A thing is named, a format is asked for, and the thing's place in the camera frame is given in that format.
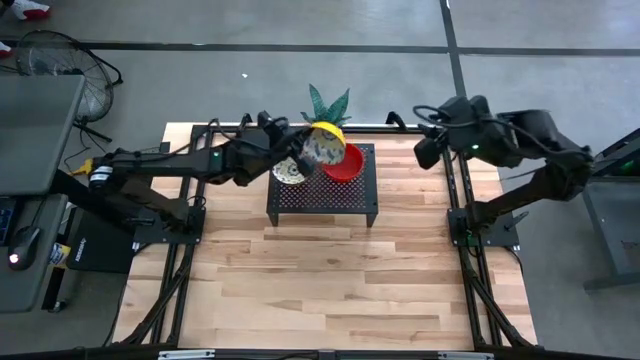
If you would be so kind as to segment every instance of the black perforated stand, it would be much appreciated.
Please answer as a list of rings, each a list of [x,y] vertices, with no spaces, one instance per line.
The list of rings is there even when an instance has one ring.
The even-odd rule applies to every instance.
[[[299,185],[286,185],[269,175],[267,214],[278,226],[279,214],[364,214],[367,227],[378,215],[378,189],[373,144],[357,144],[364,154],[364,169],[348,183],[337,183],[321,167]]]

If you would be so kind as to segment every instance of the computer mouse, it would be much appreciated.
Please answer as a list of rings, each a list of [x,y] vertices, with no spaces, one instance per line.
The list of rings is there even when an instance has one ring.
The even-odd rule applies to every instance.
[[[18,229],[11,237],[8,248],[9,268],[11,270],[25,270],[33,264],[36,258],[39,234],[39,227],[25,226]]]

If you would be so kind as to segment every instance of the wooden tabletop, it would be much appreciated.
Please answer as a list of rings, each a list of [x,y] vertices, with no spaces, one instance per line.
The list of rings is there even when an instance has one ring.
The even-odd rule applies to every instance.
[[[192,125],[167,124],[164,141],[172,149],[186,144]],[[282,214],[272,227],[266,174],[246,188],[231,181],[206,187],[205,234],[191,270],[181,347],[472,348],[460,261],[445,222],[450,204],[442,164],[418,167],[413,146],[420,136],[347,138],[375,144],[380,213],[371,229],[363,215]],[[494,167],[479,161],[469,167],[477,199],[501,193]],[[177,197],[180,182],[156,179],[153,188]],[[459,198],[464,204],[462,193]],[[156,300],[166,251],[152,245],[134,259],[114,341]],[[535,342],[517,262],[501,248],[488,248],[487,260],[496,301]],[[489,339],[484,306],[479,311]]]

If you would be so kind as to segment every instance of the red bowl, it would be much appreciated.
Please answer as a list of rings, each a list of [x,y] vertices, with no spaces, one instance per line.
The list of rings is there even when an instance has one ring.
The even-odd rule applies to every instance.
[[[364,154],[360,149],[347,144],[344,151],[344,159],[340,164],[322,165],[322,170],[336,182],[345,183],[355,179],[364,168]]]

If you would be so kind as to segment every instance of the green leaves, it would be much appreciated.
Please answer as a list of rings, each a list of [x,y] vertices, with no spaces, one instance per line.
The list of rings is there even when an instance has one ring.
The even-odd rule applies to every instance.
[[[347,107],[349,106],[349,89],[342,94],[329,108],[324,105],[324,101],[322,100],[322,96],[318,89],[315,86],[309,84],[309,93],[311,94],[311,102],[313,103],[313,112],[315,113],[315,118],[310,118],[307,113],[302,112],[302,117],[309,123],[314,123],[316,121],[327,121],[336,126],[342,126],[345,124],[346,120],[351,117],[345,117],[344,114],[347,112]]]

